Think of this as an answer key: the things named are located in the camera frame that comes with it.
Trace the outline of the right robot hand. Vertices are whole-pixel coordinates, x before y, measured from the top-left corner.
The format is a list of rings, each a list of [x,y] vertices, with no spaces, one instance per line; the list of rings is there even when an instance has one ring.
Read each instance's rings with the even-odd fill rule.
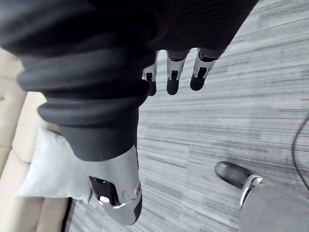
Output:
[[[198,91],[255,0],[3,0],[0,46],[17,56],[18,83],[40,92],[38,113],[59,127],[108,215],[134,224],[142,210],[139,107],[156,93],[157,54],[167,53],[175,95],[197,49]]]

